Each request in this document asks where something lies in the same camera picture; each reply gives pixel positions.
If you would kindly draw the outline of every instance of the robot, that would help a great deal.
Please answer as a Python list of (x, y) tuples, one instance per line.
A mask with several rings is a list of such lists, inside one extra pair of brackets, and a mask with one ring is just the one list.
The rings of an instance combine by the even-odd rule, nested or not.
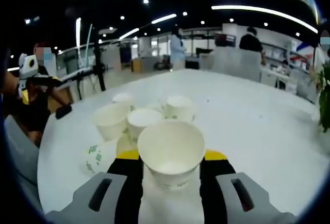
[(39, 64), (36, 55), (27, 56), (26, 54), (21, 54), (19, 58), (19, 67), (20, 83), (18, 95), (26, 105), (29, 104), (28, 85), (30, 82), (43, 88), (58, 87), (62, 84), (62, 81), (57, 77), (51, 77), (39, 73)]

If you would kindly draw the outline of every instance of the ceiling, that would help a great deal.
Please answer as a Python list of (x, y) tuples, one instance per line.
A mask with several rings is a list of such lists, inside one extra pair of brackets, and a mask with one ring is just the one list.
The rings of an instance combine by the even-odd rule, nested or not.
[[(267, 22), (270, 30), (278, 31), (292, 37), (296, 32), (300, 39), (311, 43), (315, 34), (309, 29), (293, 21), (255, 11), (211, 10), (212, 5), (249, 5), (273, 9), (296, 17), (314, 27), (316, 20), (307, 7), (299, 0), (149, 0), (146, 5), (143, 0), (6, 0), (3, 10), (8, 19), (7, 40), (11, 53), (17, 59), (20, 53), (32, 53), (37, 41), (49, 41), (51, 46), (67, 49), (75, 46), (75, 21), (81, 17), (81, 43), (85, 44), (90, 23), (93, 23), (96, 39), (98, 29), (115, 27), (117, 30), (102, 39), (115, 39), (134, 28), (142, 28), (135, 36), (153, 36), (170, 31), (175, 24), (183, 28), (219, 27), (228, 23), (230, 18), (240, 25), (264, 27)], [(316, 0), (325, 17), (330, 17), (330, 8), (325, 0)], [(152, 20), (164, 15), (176, 13), (177, 18), (157, 25), (149, 24)], [(24, 19), (39, 20), (26, 25)]]

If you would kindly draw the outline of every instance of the paper cup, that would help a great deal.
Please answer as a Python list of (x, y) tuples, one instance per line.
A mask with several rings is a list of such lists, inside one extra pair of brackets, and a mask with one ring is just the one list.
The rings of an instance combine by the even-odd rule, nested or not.
[(122, 103), (114, 103), (96, 111), (94, 123), (104, 141), (111, 141), (122, 135), (129, 112), (129, 106)]
[(169, 97), (165, 106), (165, 117), (177, 119), (179, 121), (191, 122), (195, 118), (195, 106), (187, 97)]
[(106, 173), (116, 158), (116, 143), (94, 145), (85, 151), (83, 160), (86, 174)]
[(127, 127), (131, 140), (137, 143), (139, 135), (148, 126), (164, 119), (164, 116), (152, 109), (136, 109), (127, 118)]
[(130, 107), (130, 110), (134, 110), (135, 108), (135, 100), (134, 97), (129, 93), (120, 93), (117, 94), (113, 99), (113, 103), (124, 103)]
[(205, 155), (202, 133), (195, 126), (164, 120), (145, 128), (138, 139), (142, 161), (163, 188), (183, 188)]

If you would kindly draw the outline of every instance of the potted plant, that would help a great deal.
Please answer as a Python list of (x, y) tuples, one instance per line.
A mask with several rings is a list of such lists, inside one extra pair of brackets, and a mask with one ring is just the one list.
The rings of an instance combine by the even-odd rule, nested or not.
[(323, 70), (318, 74), (317, 88), (320, 91), (319, 140), (327, 152), (330, 152), (330, 63), (324, 64)]

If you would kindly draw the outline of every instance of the black pole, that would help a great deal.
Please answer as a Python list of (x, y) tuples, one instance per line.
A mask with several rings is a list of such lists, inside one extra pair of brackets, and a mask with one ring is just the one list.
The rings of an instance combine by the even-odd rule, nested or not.
[(95, 69), (100, 82), (101, 91), (105, 91), (104, 78), (103, 78), (103, 64), (101, 63), (101, 52), (98, 44), (98, 29), (94, 28), (95, 31), (95, 42), (94, 42), (94, 54), (95, 54)]

